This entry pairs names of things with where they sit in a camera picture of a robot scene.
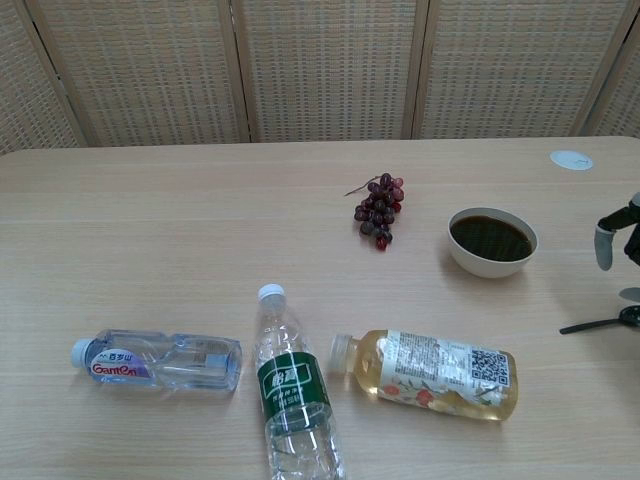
dark liquid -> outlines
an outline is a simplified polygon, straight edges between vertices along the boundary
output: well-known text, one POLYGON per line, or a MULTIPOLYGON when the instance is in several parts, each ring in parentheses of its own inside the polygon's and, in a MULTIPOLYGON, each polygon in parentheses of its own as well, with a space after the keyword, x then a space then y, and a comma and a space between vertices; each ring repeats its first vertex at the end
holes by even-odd
POLYGON ((451 235, 465 250, 497 262, 522 260, 533 251, 527 236, 516 227, 481 215, 457 221, 451 235))

woven room divider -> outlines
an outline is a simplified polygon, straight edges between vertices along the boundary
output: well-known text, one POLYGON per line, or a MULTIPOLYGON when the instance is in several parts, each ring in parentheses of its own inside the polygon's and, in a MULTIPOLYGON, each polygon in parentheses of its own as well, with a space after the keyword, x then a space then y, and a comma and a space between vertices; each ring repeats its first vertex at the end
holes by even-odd
POLYGON ((38 58, 23 24, 24 10, 0 0, 0 155, 24 148, 84 144, 74 120, 38 58))
POLYGON ((249 140, 228 2, 27 6, 92 144, 249 140))
POLYGON ((416 138, 578 134, 637 1, 430 0, 416 138))
POLYGON ((254 141, 408 138, 427 2, 232 5, 254 141))
POLYGON ((0 0, 0 153, 640 136, 640 34, 623 48, 639 8, 640 0, 0 0))
POLYGON ((585 129, 640 138, 640 21, 636 20, 585 129))

white bottle cap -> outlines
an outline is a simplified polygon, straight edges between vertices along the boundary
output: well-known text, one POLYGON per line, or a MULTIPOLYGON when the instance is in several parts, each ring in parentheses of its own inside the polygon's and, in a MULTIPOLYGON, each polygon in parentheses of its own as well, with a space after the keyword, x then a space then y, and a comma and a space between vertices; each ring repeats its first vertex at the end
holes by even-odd
POLYGON ((269 295, 282 295, 284 297, 284 288, 277 283, 269 283, 258 290, 258 300, 263 300, 269 295))
POLYGON ((84 357, 87 354, 87 348, 93 342, 93 338, 81 338, 71 349, 71 365, 76 368, 84 367, 84 357))
POLYGON ((336 335, 331 344, 331 356, 329 358, 329 371, 331 373, 346 373, 347 348, 351 335, 336 335))

qr code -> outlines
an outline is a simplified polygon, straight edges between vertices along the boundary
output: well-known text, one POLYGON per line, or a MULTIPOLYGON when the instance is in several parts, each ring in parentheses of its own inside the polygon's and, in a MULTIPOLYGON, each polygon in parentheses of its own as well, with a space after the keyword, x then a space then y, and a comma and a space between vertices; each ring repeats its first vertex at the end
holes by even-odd
POLYGON ((509 362, 500 352, 471 350, 471 376, 476 380, 509 386, 509 362))

black spoon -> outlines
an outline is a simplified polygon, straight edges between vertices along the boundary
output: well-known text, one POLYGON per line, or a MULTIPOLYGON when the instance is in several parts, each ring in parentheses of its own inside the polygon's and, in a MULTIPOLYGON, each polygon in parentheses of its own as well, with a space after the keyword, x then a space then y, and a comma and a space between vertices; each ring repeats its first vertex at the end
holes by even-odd
POLYGON ((614 323, 620 323, 622 325, 628 325, 630 327, 640 327, 640 305, 632 305, 620 310, 620 316, 618 318, 612 318, 611 320, 598 320, 596 322, 581 323, 579 325, 572 325, 571 327, 565 327, 560 329, 562 335, 567 333, 579 332, 580 330, 588 330, 590 328, 602 327, 603 325, 612 325, 614 323))

